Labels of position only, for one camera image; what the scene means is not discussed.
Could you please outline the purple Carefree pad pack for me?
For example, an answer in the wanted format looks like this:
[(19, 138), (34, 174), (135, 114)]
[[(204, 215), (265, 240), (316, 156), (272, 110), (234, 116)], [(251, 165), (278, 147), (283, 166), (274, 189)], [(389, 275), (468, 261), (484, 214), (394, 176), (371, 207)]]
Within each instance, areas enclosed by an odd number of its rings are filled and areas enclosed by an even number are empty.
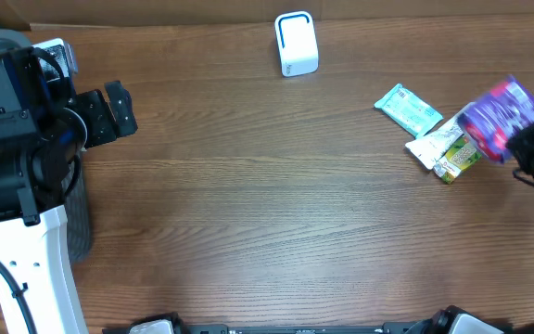
[(457, 124), (485, 158), (504, 164), (512, 157), (507, 142), (534, 124), (534, 96), (509, 75), (466, 105)]

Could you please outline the green tea carton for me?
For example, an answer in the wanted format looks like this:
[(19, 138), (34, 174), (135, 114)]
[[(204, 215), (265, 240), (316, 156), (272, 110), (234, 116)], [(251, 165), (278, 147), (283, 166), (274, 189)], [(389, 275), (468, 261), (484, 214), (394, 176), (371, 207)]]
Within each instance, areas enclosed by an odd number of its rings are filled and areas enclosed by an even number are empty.
[(462, 135), (436, 162), (433, 172), (446, 184), (451, 184), (481, 158), (482, 155), (476, 146), (465, 135)]

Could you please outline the white tube gold cap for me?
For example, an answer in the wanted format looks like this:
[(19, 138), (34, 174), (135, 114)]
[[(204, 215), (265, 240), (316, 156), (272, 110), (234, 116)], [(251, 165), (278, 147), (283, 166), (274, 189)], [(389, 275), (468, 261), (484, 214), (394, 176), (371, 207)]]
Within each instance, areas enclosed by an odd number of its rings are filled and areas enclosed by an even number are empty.
[(464, 133), (458, 124), (458, 118), (470, 104), (465, 105), (459, 112), (447, 120), (439, 129), (405, 144), (411, 152), (428, 170), (446, 153), (451, 145)]

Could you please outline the teal wet wipes pack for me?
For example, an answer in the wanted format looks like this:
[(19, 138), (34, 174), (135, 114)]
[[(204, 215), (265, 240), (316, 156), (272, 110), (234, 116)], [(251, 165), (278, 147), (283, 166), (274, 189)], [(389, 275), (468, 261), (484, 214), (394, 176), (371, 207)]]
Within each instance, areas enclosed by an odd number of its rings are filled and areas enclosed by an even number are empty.
[(439, 112), (401, 83), (376, 101), (374, 107), (386, 113), (415, 138), (426, 135), (443, 120)]

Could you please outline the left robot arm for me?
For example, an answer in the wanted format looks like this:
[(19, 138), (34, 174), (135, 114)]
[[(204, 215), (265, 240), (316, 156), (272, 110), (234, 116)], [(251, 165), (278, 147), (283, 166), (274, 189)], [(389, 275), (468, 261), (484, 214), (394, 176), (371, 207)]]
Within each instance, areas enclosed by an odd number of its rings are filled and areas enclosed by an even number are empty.
[(77, 93), (76, 71), (60, 39), (0, 49), (0, 305), (11, 333), (87, 330), (66, 202), (83, 152), (137, 131), (120, 82)]

